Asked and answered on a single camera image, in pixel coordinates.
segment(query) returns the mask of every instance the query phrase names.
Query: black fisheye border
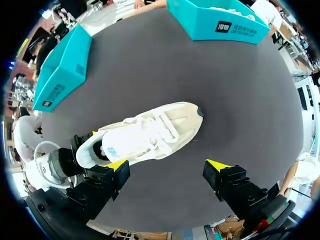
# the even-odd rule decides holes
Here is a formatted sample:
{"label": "black fisheye border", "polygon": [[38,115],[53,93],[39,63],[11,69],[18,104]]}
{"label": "black fisheye border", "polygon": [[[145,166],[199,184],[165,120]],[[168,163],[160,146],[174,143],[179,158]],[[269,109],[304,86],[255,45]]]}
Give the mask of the black fisheye border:
{"label": "black fisheye border", "polygon": [[[2,97],[0,98],[0,107],[4,109],[4,85],[9,79],[9,69],[6,68],[8,61],[14,61],[22,42],[29,34],[33,26],[41,17],[40,10],[48,9],[54,1],[46,0],[20,0],[20,1],[3,1],[2,4],[2,45],[1,55],[3,59],[1,71]],[[312,41],[317,47],[319,53],[319,18],[317,1],[287,0],[280,1],[295,17],[297,22],[304,28],[308,40]],[[1,131],[1,148],[0,148],[0,198],[1,198],[1,217],[2,231],[4,239],[15,237],[33,239],[47,239],[42,230],[35,224],[29,213],[25,209],[25,202],[18,201],[19,193],[14,185],[12,174],[7,173],[5,166],[5,155],[3,146],[3,132]],[[294,230],[293,235],[288,239],[304,239],[305,233],[316,232],[312,229],[312,223],[318,219],[320,213],[320,198],[314,204],[313,209],[307,214],[298,227]]]}

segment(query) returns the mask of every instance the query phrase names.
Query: person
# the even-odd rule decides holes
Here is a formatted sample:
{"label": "person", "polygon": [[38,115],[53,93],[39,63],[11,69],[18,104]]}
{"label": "person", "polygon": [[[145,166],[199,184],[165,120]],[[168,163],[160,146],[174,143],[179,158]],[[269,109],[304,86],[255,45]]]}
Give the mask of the person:
{"label": "person", "polygon": [[319,82],[320,71],[319,71],[319,68],[316,67],[309,76],[312,78],[313,84],[316,85],[317,87],[320,87],[320,82]]}
{"label": "person", "polygon": [[58,43],[59,35],[52,34],[45,42],[40,41],[30,49],[30,53],[32,54],[32,56],[36,56],[36,79],[39,77],[42,64],[46,60],[49,53],[57,46]]}
{"label": "person", "polygon": [[280,6],[275,6],[268,0],[256,0],[250,9],[270,27],[269,37],[274,35],[277,30],[280,30],[283,21],[280,15],[282,10]]}
{"label": "person", "polygon": [[120,18],[119,20],[127,19],[132,16],[142,14],[142,13],[148,12],[153,9],[165,8],[166,6],[167,6],[167,0],[157,0],[151,4],[148,4],[148,5],[145,5],[145,3],[142,0],[135,0],[134,9],[136,9],[136,10],[133,11],[132,13],[124,16],[123,18]]}
{"label": "person", "polygon": [[284,176],[279,194],[288,196],[290,189],[299,187],[299,185],[310,184],[311,198],[316,199],[317,191],[320,187],[320,162],[316,157],[310,156],[309,153],[303,153],[296,162],[289,168]]}
{"label": "person", "polygon": [[13,111],[13,115],[16,119],[22,117],[22,116],[30,116],[30,113],[28,112],[28,110],[24,107],[24,106],[21,106],[21,107],[14,107],[12,109]]}
{"label": "person", "polygon": [[12,157],[14,158],[14,160],[16,162],[21,162],[20,155],[19,155],[19,153],[18,153],[18,151],[17,151],[17,149],[15,147],[13,148],[13,151],[12,151],[11,155],[12,155]]}
{"label": "person", "polygon": [[[24,163],[34,159],[34,152],[39,143],[43,141],[36,130],[42,125],[42,116],[21,116],[16,121],[13,130],[14,145],[17,153]],[[47,145],[39,148],[39,154],[50,153]]]}

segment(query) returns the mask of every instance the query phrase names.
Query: table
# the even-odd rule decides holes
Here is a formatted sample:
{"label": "table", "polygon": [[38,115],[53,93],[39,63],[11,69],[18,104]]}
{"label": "table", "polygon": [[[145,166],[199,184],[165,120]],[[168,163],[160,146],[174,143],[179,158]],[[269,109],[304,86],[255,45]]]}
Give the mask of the table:
{"label": "table", "polygon": [[75,134],[179,101],[203,109],[198,134],[167,158],[131,166],[97,224],[171,232],[219,221],[232,211],[202,177],[206,159],[238,164],[256,185],[270,188],[302,149],[300,100],[272,40],[191,41],[166,9],[94,36],[86,82],[43,113],[43,138],[69,148]]}

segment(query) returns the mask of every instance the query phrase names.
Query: cable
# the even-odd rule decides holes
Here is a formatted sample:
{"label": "cable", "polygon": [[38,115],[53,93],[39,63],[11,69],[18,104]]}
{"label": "cable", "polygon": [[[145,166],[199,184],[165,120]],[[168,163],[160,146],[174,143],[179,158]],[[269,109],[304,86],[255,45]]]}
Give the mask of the cable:
{"label": "cable", "polygon": [[294,227],[290,227],[288,229],[272,229],[270,231],[266,231],[263,233],[258,234],[257,236],[254,236],[253,238],[250,238],[251,240],[257,240],[257,239],[262,239],[274,234],[280,234],[280,233],[286,233],[286,232],[291,232],[293,229],[295,229]]}

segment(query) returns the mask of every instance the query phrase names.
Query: person's hand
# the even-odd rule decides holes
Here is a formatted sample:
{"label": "person's hand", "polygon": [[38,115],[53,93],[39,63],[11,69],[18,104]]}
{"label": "person's hand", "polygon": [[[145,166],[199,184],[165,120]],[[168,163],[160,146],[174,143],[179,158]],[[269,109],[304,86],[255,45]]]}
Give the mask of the person's hand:
{"label": "person's hand", "polygon": [[141,8],[145,5],[143,0],[134,0],[134,9]]}
{"label": "person's hand", "polygon": [[284,191],[279,191],[278,195],[284,196],[284,195],[285,195],[285,192],[284,192]]}
{"label": "person's hand", "polygon": [[54,38],[56,39],[56,41],[57,41],[58,43],[60,43],[60,36],[59,36],[59,35],[55,35]]}

